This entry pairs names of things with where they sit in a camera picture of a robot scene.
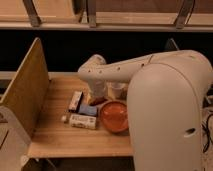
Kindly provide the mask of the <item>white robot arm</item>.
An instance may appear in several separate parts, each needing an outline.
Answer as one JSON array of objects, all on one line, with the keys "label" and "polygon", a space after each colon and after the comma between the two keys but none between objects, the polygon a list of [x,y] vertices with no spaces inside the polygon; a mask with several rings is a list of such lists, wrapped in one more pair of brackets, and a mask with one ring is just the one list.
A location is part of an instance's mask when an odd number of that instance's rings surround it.
[{"label": "white robot arm", "polygon": [[179,50],[112,64],[94,55],[78,76],[92,96],[103,92],[99,81],[128,84],[135,171],[203,171],[203,101],[213,84],[213,67],[204,55]]}]

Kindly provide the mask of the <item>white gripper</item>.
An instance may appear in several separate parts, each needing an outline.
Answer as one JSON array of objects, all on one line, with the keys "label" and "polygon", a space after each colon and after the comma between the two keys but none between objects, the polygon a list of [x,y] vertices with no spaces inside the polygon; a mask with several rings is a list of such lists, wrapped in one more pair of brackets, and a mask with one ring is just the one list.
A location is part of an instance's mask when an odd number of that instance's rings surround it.
[{"label": "white gripper", "polygon": [[89,93],[92,98],[102,98],[107,94],[107,86],[104,81],[89,81]]}]

